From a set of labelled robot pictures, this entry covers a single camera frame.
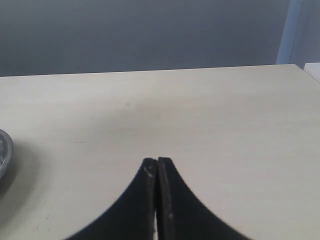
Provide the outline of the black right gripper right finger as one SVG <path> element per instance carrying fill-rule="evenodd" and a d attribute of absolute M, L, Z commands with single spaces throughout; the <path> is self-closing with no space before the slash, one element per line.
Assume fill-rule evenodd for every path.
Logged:
<path fill-rule="evenodd" d="M 159 240 L 247 240 L 213 214 L 190 190 L 168 157 L 158 158 L 157 231 Z"/>

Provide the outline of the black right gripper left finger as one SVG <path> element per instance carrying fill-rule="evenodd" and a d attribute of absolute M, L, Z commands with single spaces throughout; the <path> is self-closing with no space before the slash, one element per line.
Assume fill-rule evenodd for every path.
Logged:
<path fill-rule="evenodd" d="M 145 158 L 121 196 L 70 240 L 152 240 L 158 162 Z"/>

